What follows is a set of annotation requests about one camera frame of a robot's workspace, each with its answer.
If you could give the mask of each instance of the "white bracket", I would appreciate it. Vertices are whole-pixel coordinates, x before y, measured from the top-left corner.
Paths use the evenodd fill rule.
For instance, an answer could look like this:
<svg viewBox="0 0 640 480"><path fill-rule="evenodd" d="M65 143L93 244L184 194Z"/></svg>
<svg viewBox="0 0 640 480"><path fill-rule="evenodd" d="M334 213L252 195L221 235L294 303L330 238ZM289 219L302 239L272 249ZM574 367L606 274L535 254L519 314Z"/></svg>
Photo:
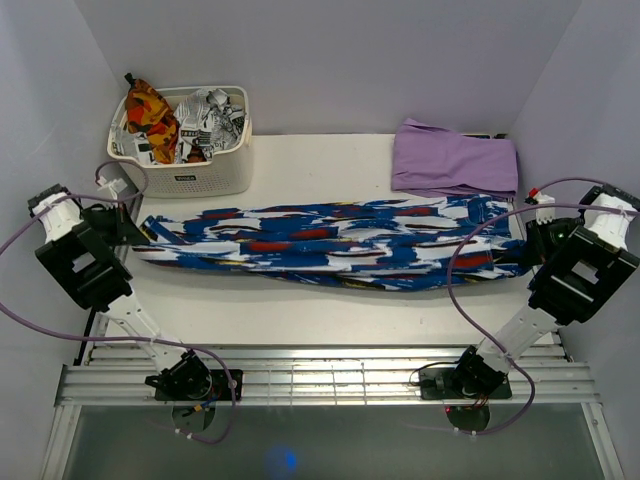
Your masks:
<svg viewBox="0 0 640 480"><path fill-rule="evenodd" d="M615 249L627 250L625 237L633 217L624 213L624 210L634 210L633 206L618 197L612 197L601 193L592 205L609 207L620 210L620 213L598 212L587 210L584 212L585 228L594 232L600 239L607 242Z"/></svg>
<svg viewBox="0 0 640 480"><path fill-rule="evenodd" d="M526 305L495 334L495 338L507 349L509 356L513 360L517 360L541 337L557 329L555 318L542 309L534 310ZM478 344L477 353L482 356L484 363L496 372L509 372L511 363L488 338L482 339Z"/></svg>
<svg viewBox="0 0 640 480"><path fill-rule="evenodd" d="M50 195L33 209L33 213L37 215L45 208L50 208L50 210L39 219L44 227L46 235L45 243L64 237L73 227L82 223L80 207L77 203L71 199L59 202L61 198L67 195L68 193L66 192Z"/></svg>
<svg viewBox="0 0 640 480"><path fill-rule="evenodd" d="M142 308L135 292L128 297L123 295L111 302L109 311L104 315L115 321L130 336L150 337L152 340L162 338L174 342L180 341L162 331ZM158 372L173 367L180 361L180 356L187 351L186 348L169 347L153 341L136 343L151 357Z"/></svg>
<svg viewBox="0 0 640 480"><path fill-rule="evenodd" d="M547 205L551 203L555 203L556 199L550 195L545 195L544 193L536 193L533 199L538 202L538 205ZM547 207L547 208L539 208L536 210L536 222L538 225L544 225L545 223L550 223L556 219L556 209L555 207Z"/></svg>
<svg viewBox="0 0 640 480"><path fill-rule="evenodd" d="M101 195L108 195L114 200L118 199L118 194L122 192L125 188L127 188L127 182L125 182L122 178L115 178L113 180L107 180L104 177L100 177L98 179L98 193Z"/></svg>

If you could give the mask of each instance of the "cable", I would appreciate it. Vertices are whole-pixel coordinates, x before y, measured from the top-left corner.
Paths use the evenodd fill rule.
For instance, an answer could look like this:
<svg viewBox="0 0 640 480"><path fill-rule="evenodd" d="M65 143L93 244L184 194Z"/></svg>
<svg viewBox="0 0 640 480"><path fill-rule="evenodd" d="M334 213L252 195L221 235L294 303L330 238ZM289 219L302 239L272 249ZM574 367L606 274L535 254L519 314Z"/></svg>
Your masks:
<svg viewBox="0 0 640 480"><path fill-rule="evenodd" d="M542 188L544 188L545 186L548 186L548 185L554 185L556 183L560 183L560 182L564 182L564 181L570 181L570 180L588 181L588 182L594 182L594 183L600 183L600 184L604 183L604 182L600 182L598 180L582 178L582 177L566 177L566 178L561 178L559 180L556 180L554 182L549 182L548 184L544 185L540 189L542 189ZM458 299L456 298L455 293L453 291L453 287L454 287L454 285L453 285L453 267L454 267L455 261L458 258L458 255L460 254L460 252L462 251L462 248L475 235L480 233L482 230L484 230L488 226L490 226L490 225L492 225L492 224L494 224L496 222L499 222L500 220L506 219L506 218L508 218L508 217L510 217L512 215L519 215L519 214L522 214L522 213L525 213L525 212L530 212L530 211L538 210L540 208L548 208L548 207L571 208L571 209L578 209L578 210L580 210L580 209L595 210L595 211L614 213L614 214L619 214L619 215L626 214L626 215L630 215L632 217L637 217L637 216L640 215L640 212L636 212L635 210L620 210L620 209L616 209L616 208L601 207L601 206L598 206L598 205L580 205L580 204L575 204L575 203L549 203L549 204L541 204L541 205L527 205L527 206L520 207L520 208L517 208L515 210L512 210L510 212L502 213L500 215L497 215L496 217L493 217L493 218L487 220L483 224L478 225L471 233L469 233L466 237L464 237L462 239L462 241L458 244L458 247L453 252L453 255L451 255L451 259L449 260L449 265L447 267L447 292L449 293L449 298L451 299L451 303L453 303L453 306L456 308L456 310L458 310L460 315L462 315L462 317L468 323L470 323L471 326L473 326L476 330L478 330L480 333L482 333L496 347L498 347L498 349L500 349L500 351L502 353L504 353L505 358L507 359L509 364L516 371L518 371L521 375L523 375L524 378L527 380L527 382L529 383L529 385L531 387L531 393L529 394L529 398L527 399L525 404L522 406L522 408L513 417L511 417L509 420L505 421L504 423L501 423L500 425L497 425L495 427L489 428L487 430L479 431L479 432L468 431L468 430L459 430L457 428L454 429L454 431L456 431L456 432L460 431L460 432L465 433L467 435L475 436L475 435L491 435L492 433L497 433L497 432L500 432L500 431L504 430L508 426L510 426L513 423L517 422L520 418L522 418L522 416L525 413L527 413L527 411L529 410L529 408L533 404L533 400L535 399L536 386L535 386L535 382L534 382L533 378L531 378L531 376L522 367L520 367L515 362L515 360L513 358L511 358L511 356L509 355L509 352L507 351L505 346L502 345L502 343L500 343L500 341L498 341L498 339L495 338L489 331L487 331L485 328L483 328L482 325L480 325L473 318L471 318L471 316L462 308L462 306L458 302ZM425 426L413 425L413 424L408 424L408 423L403 423L403 424L405 426L409 427L409 428L415 428L415 429L419 429L419 430L451 431L450 429L444 429L444 428L439 428L439 427L425 427Z"/></svg>
<svg viewBox="0 0 640 480"><path fill-rule="evenodd" d="M183 417L189 417L190 415L193 415L194 413L198 413L198 412L202 411L203 409L207 408L212 403L216 402L217 400L218 400L218 396L212 393L210 398L209 398L209 400L207 400L205 402L202 402L202 403L199 403L195 407L191 407L189 410L187 410L186 413L183 413L182 416Z"/></svg>
<svg viewBox="0 0 640 480"><path fill-rule="evenodd" d="M411 381L411 377L413 377L420 370L424 370L425 368L435 367L436 365L457 365L457 364L458 364L458 362L433 362L433 363L427 363L426 365L423 365L422 367L416 368L413 372L411 372L411 374L409 375L409 385L411 385L413 387L419 387L420 386L420 382L419 381L417 383Z"/></svg>
<svg viewBox="0 0 640 480"><path fill-rule="evenodd" d="M556 185L558 183L564 183L564 182L589 182L589 183L597 183L599 185L602 185L603 182L601 180L598 180L597 178L589 178L589 177L562 177L562 178L558 178L556 180L553 180L551 182L547 182L544 183L542 185L540 185L537 188L534 188L534 190L537 190L539 192L541 192L542 190L544 190L547 187L550 187L551 185Z"/></svg>
<svg viewBox="0 0 640 480"><path fill-rule="evenodd" d="M98 166L98 168L96 169L96 172L95 172L96 180L99 178L100 171L105 166L107 166L109 164L114 164L114 163L127 163L127 164L130 164L130 165L133 165L133 166L137 167L143 173L144 184L143 184L142 188L138 192L136 192L133 195L128 195L126 197L123 197L123 198L120 198L120 199L117 199L117 200L114 200L112 198L102 198L102 197L98 197L98 196L94 196L94 195L79 195L79 194L65 195L64 197L61 197L61 198L57 199L56 202L52 206L49 206L49 207L45 208L44 210L42 210L41 212L35 214L31 219L29 219L29 221L26 224L24 224L20 229L18 229L17 232L15 232L13 235L11 235L11 237L9 237L9 239L0 246L0 256L2 256L7 251L7 249L18 238L20 238L20 236L24 232L26 232L29 229L29 227L31 227L33 224L35 224L43 215L45 215L49 210L51 210L51 208L57 203L64 202L65 200L72 200L72 199L88 199L88 200L95 200L95 201L99 201L99 202L109 202L109 203L121 204L121 203L124 203L124 202L129 202L131 200L134 200L134 199L142 196L142 194L144 193L144 191L146 190L146 188L149 185L149 175L136 162L133 162L133 161L130 161L130 160L109 160L109 161L106 161L106 162L100 164ZM161 338L152 339L150 337L141 337L141 336L99 337L99 336L72 335L72 334L69 334L69 333L56 332L55 330L50 330L48 328L42 327L42 326L37 325L37 324L35 324L33 322L30 322L26 318L21 317L17 313L15 313L12 310L10 310L1 300L0 300L0 312L4 313L6 316L8 316L12 320L16 321L17 323L19 323L23 327L28 328L29 330L33 330L34 332L38 332L38 333L41 333L43 335L47 335L49 337L58 338L60 340L71 340L71 341L76 341L76 342L128 342L128 341L131 341L131 340L133 340L135 342L143 342L143 343L152 343L152 342L154 342L154 343L159 343L161 345L167 345L167 346L170 346L170 347L190 348L192 350L195 350L197 352L203 353L203 354L213 358L216 362L218 362L220 364L220 366L222 367L222 370L224 370L224 374L227 377L227 380L229 381L229 388L231 390L231 417L229 418L229 421L227 422L227 424L226 424L224 430L222 431L222 433L217 438L214 438L214 439L209 439L207 437L203 437L203 436L200 436L200 435L195 435L195 434L193 434L191 432L188 432L188 431L182 430L182 429L177 429L176 431L178 431L179 433L187 436L188 438L192 438L194 440L197 440L197 441L202 442L202 443L206 443L208 445L216 445L216 444L222 442L229 435L229 432L231 431L231 427L233 425L233 420L234 420L235 414L236 414L235 382L233 380L233 377L231 376L231 372L229 371L229 368L227 367L227 365L214 352L212 352L210 350L207 350L205 348L199 347L197 345L189 345L189 344L184 344L184 343L180 343L180 342L173 342L173 341L165 340L165 339L161 339Z"/></svg>

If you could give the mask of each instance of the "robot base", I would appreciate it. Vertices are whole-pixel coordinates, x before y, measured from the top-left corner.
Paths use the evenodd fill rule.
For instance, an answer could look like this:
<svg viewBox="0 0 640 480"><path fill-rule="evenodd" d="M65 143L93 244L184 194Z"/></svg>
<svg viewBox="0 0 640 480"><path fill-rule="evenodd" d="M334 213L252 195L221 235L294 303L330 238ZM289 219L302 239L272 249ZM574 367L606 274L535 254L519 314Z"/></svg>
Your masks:
<svg viewBox="0 0 640 480"><path fill-rule="evenodd" d="M425 368L420 371L420 396L423 400L475 400L477 394L468 392L463 395L462 392L454 388L451 375L455 368ZM505 379L504 383L496 388L490 395L489 400L508 399L511 398L511 386L509 380Z"/></svg>

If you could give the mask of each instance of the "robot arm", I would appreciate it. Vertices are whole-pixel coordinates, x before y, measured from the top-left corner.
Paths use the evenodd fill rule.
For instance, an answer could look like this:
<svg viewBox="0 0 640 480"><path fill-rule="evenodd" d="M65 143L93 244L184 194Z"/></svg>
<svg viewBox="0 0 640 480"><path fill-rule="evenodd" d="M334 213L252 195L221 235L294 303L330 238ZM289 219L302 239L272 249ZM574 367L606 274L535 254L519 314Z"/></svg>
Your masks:
<svg viewBox="0 0 640 480"><path fill-rule="evenodd" d="M179 340L164 332L145 312L129 281L131 274L113 253L117 245L146 245L149 240L131 221L126 207L94 205L83 209L75 200L56 203L69 191L55 185L29 200L32 214L51 209L40 221L46 243L36 257L82 308L94 308L114 320L131 337ZM193 350L138 341L158 375L146 378L164 399L197 400L209 394L211 372Z"/></svg>
<svg viewBox="0 0 640 480"><path fill-rule="evenodd" d="M527 200L554 203L537 191ZM640 211L639 199L610 185L593 187L580 203ZM630 221L621 214L584 210L577 218L556 219L553 207L537 210L536 220L527 223L520 263L541 267L528 286L527 304L495 335L512 360L545 334L589 320L638 268L640 259L625 244ZM485 338L465 350L455 369L423 370L421 378L431 381L421 382L422 395L508 398L510 390L500 387L507 384L510 368L507 355Z"/></svg>

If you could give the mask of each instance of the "garment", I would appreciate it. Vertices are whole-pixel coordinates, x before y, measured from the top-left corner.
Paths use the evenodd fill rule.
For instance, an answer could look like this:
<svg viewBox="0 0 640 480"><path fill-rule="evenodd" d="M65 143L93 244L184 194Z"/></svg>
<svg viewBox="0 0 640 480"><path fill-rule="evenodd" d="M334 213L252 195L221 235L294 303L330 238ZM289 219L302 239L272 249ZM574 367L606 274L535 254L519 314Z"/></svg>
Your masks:
<svg viewBox="0 0 640 480"><path fill-rule="evenodd" d="M507 210L486 195L208 210L187 220L148 217L148 246L133 250L157 265L243 271L314 285L427 290L446 284L456 246L478 224ZM523 242L506 219L464 247L453 282L522 275Z"/></svg>
<svg viewBox="0 0 640 480"><path fill-rule="evenodd" d="M162 95L147 82L139 78L134 79L130 73L125 75L125 78L131 85L125 99L127 128L135 139L126 138L126 135L118 133L121 142L134 142L137 152L144 152L145 149L139 145L143 142L144 135L151 146L152 156L147 161L140 159L138 155L141 163L173 163L178 142L178 121L173 115L173 110Z"/></svg>
<svg viewBox="0 0 640 480"><path fill-rule="evenodd" d="M510 140L466 137L409 118L395 136L391 187L424 197L512 198L518 189L516 150Z"/></svg>
<svg viewBox="0 0 640 480"><path fill-rule="evenodd" d="M238 144L245 112L231 103L224 90L201 88L180 102L176 118L180 122L176 163L196 163Z"/></svg>
<svg viewBox="0 0 640 480"><path fill-rule="evenodd" d="M117 123L111 124L111 147L116 155L133 157L141 165L157 165L153 148L147 135L142 132L129 133Z"/></svg>

